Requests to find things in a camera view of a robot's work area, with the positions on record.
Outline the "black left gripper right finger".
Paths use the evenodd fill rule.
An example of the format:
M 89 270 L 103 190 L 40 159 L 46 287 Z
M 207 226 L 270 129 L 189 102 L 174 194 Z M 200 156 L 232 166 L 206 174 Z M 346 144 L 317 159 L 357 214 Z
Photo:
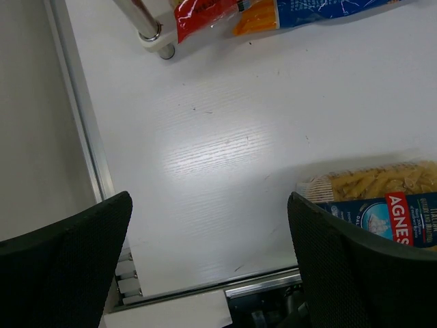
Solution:
M 436 252 L 367 232 L 296 192 L 287 215 L 312 327 L 436 326 Z

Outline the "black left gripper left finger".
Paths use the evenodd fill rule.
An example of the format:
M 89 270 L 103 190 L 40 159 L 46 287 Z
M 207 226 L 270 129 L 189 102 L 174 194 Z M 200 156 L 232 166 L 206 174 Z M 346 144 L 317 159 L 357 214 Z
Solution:
M 1 326 L 98 327 L 131 214 L 123 191 L 1 242 Z

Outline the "blue orange pasta bag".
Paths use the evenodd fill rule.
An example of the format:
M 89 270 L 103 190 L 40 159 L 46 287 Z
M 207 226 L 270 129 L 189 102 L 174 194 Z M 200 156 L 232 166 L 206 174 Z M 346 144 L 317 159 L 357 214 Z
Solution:
M 394 3 L 386 0 L 258 1 L 240 15 L 233 34 L 243 36 L 275 29 L 291 29 L 316 21 L 351 16 Z

